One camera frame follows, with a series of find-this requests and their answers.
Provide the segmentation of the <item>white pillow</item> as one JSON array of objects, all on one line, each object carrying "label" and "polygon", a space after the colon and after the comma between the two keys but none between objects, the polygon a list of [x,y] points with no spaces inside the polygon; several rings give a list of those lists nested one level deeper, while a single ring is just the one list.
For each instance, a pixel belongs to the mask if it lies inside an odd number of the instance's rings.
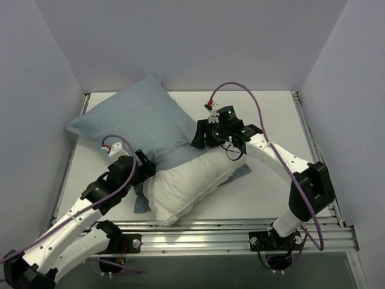
[{"label": "white pillow", "polygon": [[232,161],[222,148],[215,148],[177,167],[156,172],[143,184],[143,195],[156,220],[170,226],[220,185],[249,173],[245,157]]}]

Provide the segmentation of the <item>blue pillowcase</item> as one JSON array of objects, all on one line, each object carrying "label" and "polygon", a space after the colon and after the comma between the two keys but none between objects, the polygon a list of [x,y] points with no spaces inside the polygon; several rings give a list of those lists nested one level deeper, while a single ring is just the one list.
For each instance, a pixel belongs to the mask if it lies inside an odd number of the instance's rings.
[{"label": "blue pillowcase", "polygon": [[[196,122],[154,75],[109,97],[70,121],[66,128],[96,146],[111,146],[125,138],[130,147],[141,149],[156,165],[156,172],[172,169],[211,150],[191,146]],[[143,184],[135,188],[136,213],[151,211],[143,195]]]}]

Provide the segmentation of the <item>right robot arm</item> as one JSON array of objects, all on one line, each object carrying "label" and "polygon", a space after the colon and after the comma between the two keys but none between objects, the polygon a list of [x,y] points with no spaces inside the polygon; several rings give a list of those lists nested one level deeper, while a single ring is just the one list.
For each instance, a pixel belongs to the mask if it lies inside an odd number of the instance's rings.
[{"label": "right robot arm", "polygon": [[267,233],[270,246],[283,247],[289,235],[335,200],[327,166],[320,161],[310,163],[268,140],[262,129],[245,125],[232,106],[209,103],[205,108],[209,116],[198,120],[192,146],[203,149],[228,143],[243,155],[261,161],[291,186],[287,211]]}]

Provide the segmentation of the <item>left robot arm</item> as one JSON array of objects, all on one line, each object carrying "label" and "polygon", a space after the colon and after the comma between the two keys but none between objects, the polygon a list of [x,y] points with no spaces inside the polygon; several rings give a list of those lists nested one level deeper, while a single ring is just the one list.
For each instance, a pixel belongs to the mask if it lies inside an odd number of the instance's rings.
[{"label": "left robot arm", "polygon": [[132,187],[155,173],[155,164],[141,150],[134,157],[119,156],[31,247],[6,254],[2,260],[5,282],[11,288],[54,288],[65,274],[94,254],[122,250],[126,242],[121,229],[102,217]]}]

